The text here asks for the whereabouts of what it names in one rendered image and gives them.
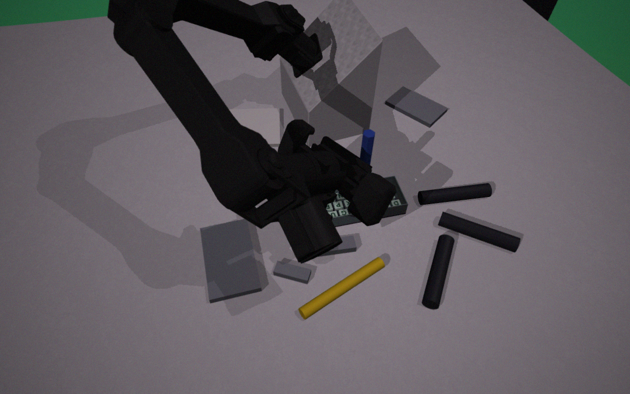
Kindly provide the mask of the yellow cylinder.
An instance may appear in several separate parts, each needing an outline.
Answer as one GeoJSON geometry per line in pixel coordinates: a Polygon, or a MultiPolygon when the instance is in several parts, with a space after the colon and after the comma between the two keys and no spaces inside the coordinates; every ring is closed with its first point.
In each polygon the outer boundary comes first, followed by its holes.
{"type": "Polygon", "coordinates": [[[299,312],[302,318],[304,318],[304,320],[308,319],[315,312],[324,308],[329,303],[335,301],[335,299],[347,293],[348,290],[359,285],[364,280],[369,279],[371,275],[374,275],[378,271],[381,271],[384,267],[385,264],[380,257],[377,257],[374,260],[370,261],[365,266],[353,272],[353,274],[349,275],[346,279],[343,279],[336,285],[332,286],[330,289],[313,298],[312,301],[309,301],[304,306],[301,306],[299,308],[299,312]]]}

